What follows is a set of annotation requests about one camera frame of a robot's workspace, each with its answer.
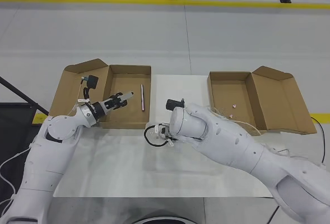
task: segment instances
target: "white table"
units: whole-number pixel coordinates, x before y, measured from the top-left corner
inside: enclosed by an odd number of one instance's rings
[[[208,105],[207,76],[153,75],[151,122],[168,122],[167,99]],[[257,137],[285,148],[279,133]],[[55,197],[271,197],[256,178],[217,164],[180,143],[155,148],[143,130],[89,128]]]

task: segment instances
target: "box flap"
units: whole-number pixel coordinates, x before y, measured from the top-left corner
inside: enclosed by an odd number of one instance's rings
[[[281,83],[292,113],[294,114],[297,130],[303,132],[303,134],[316,133],[317,130],[313,124],[295,79],[289,78],[282,80]]]
[[[297,130],[294,114],[280,81],[252,74],[266,128]]]
[[[73,73],[82,73],[82,72],[87,72],[99,68],[103,68],[108,66],[105,62],[103,62],[101,59],[94,59],[90,60],[87,62],[83,62],[80,64],[73,64],[70,66],[67,66],[64,70],[68,72],[73,72]]]
[[[210,72],[213,81],[236,81],[245,80],[250,72]]]
[[[110,65],[114,74],[151,74],[151,66]]]
[[[266,66],[260,66],[252,73],[265,76],[267,78],[273,78],[274,80],[285,80],[287,78],[293,78],[293,75],[290,73],[281,72]]]
[[[90,89],[89,95],[92,103],[103,100],[104,86],[106,84],[109,67],[98,68],[98,66],[95,66],[94,69],[90,69],[90,67],[87,69],[88,71],[81,73],[66,70],[63,71],[50,108],[50,116],[67,115],[74,107],[77,99],[83,99],[82,90],[86,87],[86,82],[83,82],[80,86],[82,76],[93,75],[99,78],[96,89]]]

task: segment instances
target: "gray floor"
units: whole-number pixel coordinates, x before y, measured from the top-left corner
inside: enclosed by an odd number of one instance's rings
[[[267,198],[54,198],[50,224],[131,224],[153,216],[197,224],[267,223],[277,204]],[[278,210],[271,224],[296,224]]]

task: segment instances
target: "cardboard box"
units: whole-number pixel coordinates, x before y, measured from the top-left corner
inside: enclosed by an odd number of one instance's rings
[[[107,65],[100,59],[90,60],[76,65],[67,66],[61,76],[49,115],[67,115],[77,99],[83,99],[82,90],[86,82],[80,86],[82,76],[97,76],[96,89],[90,89],[91,103],[103,101],[109,96],[122,92],[133,91],[134,96],[128,105],[110,112],[100,119],[103,128],[144,129],[150,117],[150,66]],[[144,86],[145,111],[141,109],[141,84]]]
[[[261,66],[254,72],[210,72],[207,79],[212,110],[258,130],[313,134],[310,118],[293,75]],[[255,131],[240,124],[250,134]]]

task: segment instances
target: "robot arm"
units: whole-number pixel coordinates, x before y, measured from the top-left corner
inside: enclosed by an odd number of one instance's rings
[[[282,155],[231,120],[195,104],[174,109],[169,132],[208,158],[258,178],[296,221],[330,224],[330,172],[324,165]]]
[[[89,128],[110,111],[126,106],[132,96],[133,92],[118,93],[105,101],[77,107],[75,116],[47,117],[30,146],[22,183],[0,224],[46,224],[53,193],[71,161],[83,126]]]

